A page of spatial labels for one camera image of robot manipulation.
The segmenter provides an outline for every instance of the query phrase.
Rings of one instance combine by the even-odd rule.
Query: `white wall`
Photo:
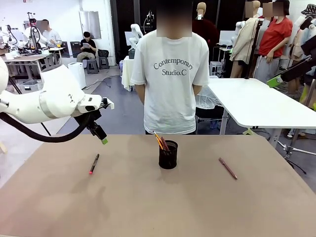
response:
[[[101,37],[95,39],[99,49],[106,49],[110,52],[109,63],[115,64],[115,51],[112,30],[112,17],[109,0],[81,0],[83,10],[99,12]],[[55,29],[63,41],[68,42],[71,52],[71,41],[82,40],[80,26],[80,0],[33,0],[24,3],[22,0],[0,0],[0,21],[5,20],[13,28],[22,29],[23,21],[28,20],[27,12],[34,12],[37,20],[49,20],[50,27]],[[63,58],[63,63],[74,62],[74,58]]]

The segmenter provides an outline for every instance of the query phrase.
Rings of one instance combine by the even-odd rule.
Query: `white t-shirt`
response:
[[[149,133],[196,130],[192,84],[207,85],[208,46],[199,35],[172,40],[153,31],[137,44],[131,82],[145,85],[144,127]]]
[[[50,43],[50,40],[53,40],[56,44],[62,44],[59,34],[53,29],[51,31],[44,31],[43,36],[47,39],[48,43]]]

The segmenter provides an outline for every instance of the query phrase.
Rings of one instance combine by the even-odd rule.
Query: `gray floor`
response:
[[[119,76],[112,76],[104,81],[106,83],[101,82],[93,94],[100,94],[111,99],[115,104],[115,109],[102,110],[102,117],[97,120],[97,123],[103,127],[107,134],[144,134],[144,107],[136,92],[128,92],[125,90],[121,85],[121,78]],[[67,134],[72,132],[77,126],[76,121],[71,118],[62,127],[59,133]],[[231,118],[227,125],[226,134],[238,134],[245,130],[245,128],[238,126]],[[199,124],[198,134],[215,135],[219,134],[219,131],[217,129],[211,130],[209,128],[209,122],[202,122]],[[264,132],[259,132],[258,134],[267,138],[269,137],[269,135]],[[280,141],[286,144],[290,143],[290,141],[284,137],[280,137]],[[295,147],[310,152],[316,152],[315,144],[316,141],[314,140],[299,140]],[[285,154],[279,145],[277,150],[281,155]],[[316,192],[316,157],[303,153],[294,153],[291,157],[291,161],[297,163],[307,171],[307,175],[305,175],[299,169],[295,169],[311,189]]]

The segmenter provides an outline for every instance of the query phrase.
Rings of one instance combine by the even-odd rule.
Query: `pencil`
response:
[[[221,164],[227,169],[227,171],[232,175],[234,179],[238,179],[237,176],[233,173],[233,171],[228,167],[228,165],[225,163],[225,161],[222,158],[219,158],[219,161]]]
[[[164,150],[163,144],[162,144],[162,141],[161,141],[160,137],[156,134],[155,131],[153,131],[153,133],[154,133],[155,137],[157,138],[157,141],[158,141],[158,144],[159,144],[160,148],[161,148],[162,150]]]

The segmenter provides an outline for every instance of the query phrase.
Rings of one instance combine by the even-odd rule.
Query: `brown table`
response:
[[[149,135],[110,135],[105,146],[91,135],[43,144],[0,189],[0,234],[316,236],[315,194],[264,138],[166,138],[179,144],[174,170],[158,166]]]

